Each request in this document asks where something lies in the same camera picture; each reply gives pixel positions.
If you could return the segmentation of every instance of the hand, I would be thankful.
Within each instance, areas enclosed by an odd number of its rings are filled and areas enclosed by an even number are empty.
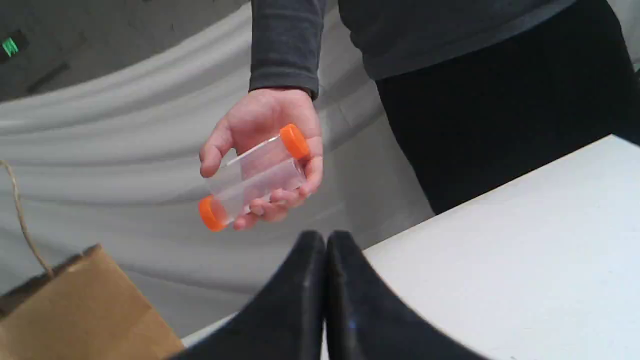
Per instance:
[[[242,154],[273,137],[288,124],[300,129],[311,151],[309,160],[301,164],[307,182],[292,192],[276,190],[271,194],[271,202],[253,200],[251,212],[236,219],[236,230],[250,229],[260,219],[281,221],[289,209],[302,205],[307,197],[317,191],[323,175],[323,145],[316,109],[309,95],[302,90],[254,90],[218,122],[200,150],[200,173],[203,177],[211,177],[218,171],[222,157],[231,148]]]

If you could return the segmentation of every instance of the paper bag handle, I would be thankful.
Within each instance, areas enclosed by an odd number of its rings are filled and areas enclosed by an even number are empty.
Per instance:
[[[51,270],[51,267],[44,261],[44,259],[42,259],[42,256],[40,255],[38,249],[33,244],[33,241],[31,241],[29,231],[27,231],[27,223],[24,221],[24,212],[22,210],[22,204],[20,203],[20,191],[18,191],[18,182],[15,180],[13,170],[11,169],[11,166],[9,166],[9,164],[7,164],[7,162],[3,160],[0,160],[0,165],[4,166],[7,173],[9,173],[9,177],[11,178],[11,183],[13,185],[13,202],[15,203],[15,209],[18,211],[18,221],[20,221],[20,229],[22,229],[22,235],[24,235],[24,239],[27,240],[27,244],[29,245],[29,248],[31,248],[33,255],[35,255],[36,259],[38,259],[38,262],[47,272],[47,275],[50,278],[53,278],[53,270]]]

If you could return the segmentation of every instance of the white fabric backdrop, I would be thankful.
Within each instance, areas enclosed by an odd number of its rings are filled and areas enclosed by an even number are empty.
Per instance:
[[[618,1],[637,41],[638,2]],[[368,246],[430,215],[334,10],[316,106],[336,150],[326,157],[321,193],[283,224],[249,233],[205,229],[196,211],[205,195],[197,154],[246,93],[250,40],[244,6],[128,69],[0,104],[0,158],[14,166],[44,256],[55,263],[103,243],[181,335],[241,306],[302,229],[349,229]],[[0,176],[0,291],[38,271]]]

